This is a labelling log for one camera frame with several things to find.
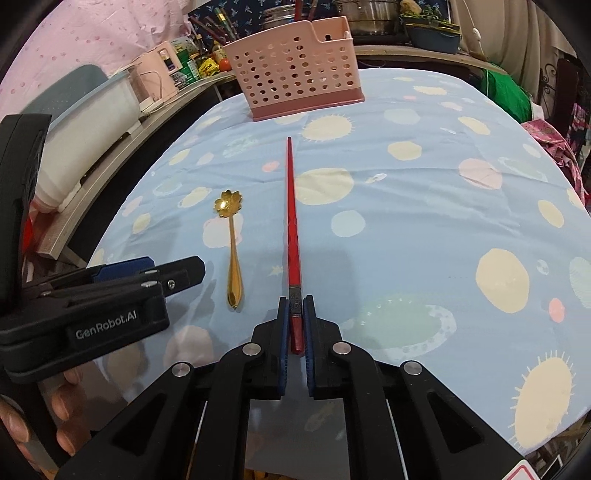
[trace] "pink fabric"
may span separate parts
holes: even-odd
[[[0,84],[0,119],[20,112],[84,64],[108,76],[185,33],[179,0],[63,0],[28,39]]]
[[[573,185],[574,191],[583,202],[583,205],[586,206],[589,201],[589,194],[585,192],[579,166],[564,137],[546,120],[532,120],[522,124],[522,127],[548,152],[548,155],[554,159],[554,162],[563,172],[566,170],[570,173],[572,179],[569,179],[566,174],[565,176]]]

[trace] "spoon handle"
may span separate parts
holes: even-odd
[[[228,271],[228,303],[234,310],[242,300],[242,274],[238,263],[236,250],[236,235],[234,233],[234,216],[230,215],[230,268]]]

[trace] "screw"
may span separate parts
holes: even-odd
[[[423,367],[418,362],[406,362],[403,368],[409,375],[419,375],[423,371]]]
[[[186,363],[180,363],[180,364],[176,364],[173,367],[173,375],[175,377],[184,377],[185,375],[187,375],[189,372],[191,371],[191,365],[186,364]]]
[[[339,355],[347,355],[351,353],[351,346],[347,342],[336,342],[333,345],[333,351]]]
[[[242,353],[248,356],[255,356],[261,353],[261,346],[257,343],[247,343],[242,347]]]

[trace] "red chopstick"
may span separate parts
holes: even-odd
[[[299,22],[301,20],[301,13],[303,10],[303,2],[302,0],[295,0],[295,15],[294,15],[294,21],[295,22]]]
[[[291,351],[304,353],[304,325],[301,318],[300,246],[297,238],[294,156],[291,137],[287,138],[287,271],[290,291]]]

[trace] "white container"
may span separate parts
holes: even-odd
[[[33,200],[37,210],[57,210],[111,145],[139,126],[128,77],[114,75],[51,122]]]

